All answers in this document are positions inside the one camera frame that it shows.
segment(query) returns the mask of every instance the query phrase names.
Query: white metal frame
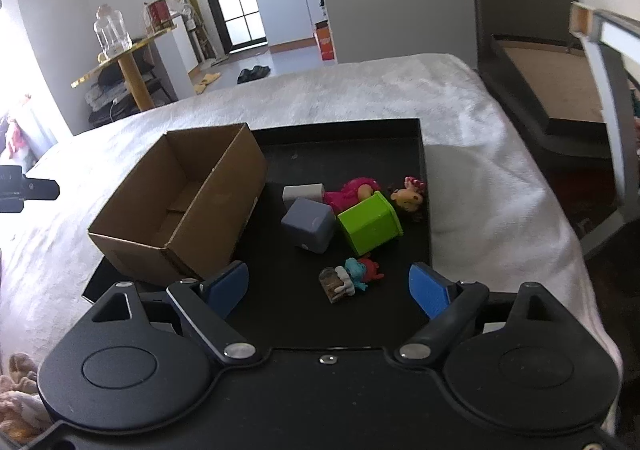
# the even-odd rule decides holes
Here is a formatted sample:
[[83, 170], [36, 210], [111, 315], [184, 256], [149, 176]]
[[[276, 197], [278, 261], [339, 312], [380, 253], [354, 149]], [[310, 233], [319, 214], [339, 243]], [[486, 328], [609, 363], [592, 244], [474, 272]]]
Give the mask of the white metal frame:
[[618, 209], [582, 239], [584, 258], [590, 258], [640, 218], [636, 128], [623, 60], [640, 64], [640, 22], [574, 2], [570, 30], [582, 41], [602, 102], [618, 198]]

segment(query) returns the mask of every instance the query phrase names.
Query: green cube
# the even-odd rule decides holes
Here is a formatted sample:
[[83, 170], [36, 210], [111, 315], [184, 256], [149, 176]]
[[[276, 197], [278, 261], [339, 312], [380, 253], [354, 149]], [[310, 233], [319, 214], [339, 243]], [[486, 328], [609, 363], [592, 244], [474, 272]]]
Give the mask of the green cube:
[[402, 235], [394, 207], [380, 192], [343, 211], [338, 221], [358, 256]]

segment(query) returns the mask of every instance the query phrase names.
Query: screw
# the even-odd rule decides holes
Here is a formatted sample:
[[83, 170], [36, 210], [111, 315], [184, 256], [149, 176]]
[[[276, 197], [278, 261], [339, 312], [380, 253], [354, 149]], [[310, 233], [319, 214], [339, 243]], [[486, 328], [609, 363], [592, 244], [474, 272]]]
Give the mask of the screw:
[[424, 344], [406, 344], [400, 347], [399, 352], [407, 360], [424, 360], [431, 356], [431, 348]]
[[335, 365], [336, 363], [338, 363], [338, 356], [325, 354], [324, 356], [320, 356], [320, 363], [323, 365]]
[[246, 342], [236, 342], [225, 347], [225, 356], [234, 360], [245, 360], [255, 354], [255, 347]]

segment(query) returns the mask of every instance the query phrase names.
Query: white blanket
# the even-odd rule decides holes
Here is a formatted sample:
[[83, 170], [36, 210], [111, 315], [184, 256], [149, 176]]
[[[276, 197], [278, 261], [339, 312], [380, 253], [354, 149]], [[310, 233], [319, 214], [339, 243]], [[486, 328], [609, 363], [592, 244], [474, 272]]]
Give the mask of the white blanket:
[[0, 226], [0, 351], [41, 361], [87, 311], [82, 290], [102, 255], [86, 230], [166, 130], [246, 121], [254, 128], [419, 117], [433, 265], [496, 291], [542, 282], [606, 347], [580, 245], [515, 129], [460, 60], [422, 54], [267, 78], [213, 91], [83, 133], [30, 172], [60, 184]]

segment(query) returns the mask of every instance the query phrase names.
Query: clear glass jar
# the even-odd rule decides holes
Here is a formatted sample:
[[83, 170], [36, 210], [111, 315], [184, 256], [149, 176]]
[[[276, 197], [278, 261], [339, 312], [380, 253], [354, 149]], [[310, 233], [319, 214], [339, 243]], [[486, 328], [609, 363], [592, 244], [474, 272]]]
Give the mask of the clear glass jar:
[[98, 7], [95, 17], [97, 22], [94, 31], [107, 58], [113, 58], [131, 47], [131, 38], [120, 11], [104, 4]]

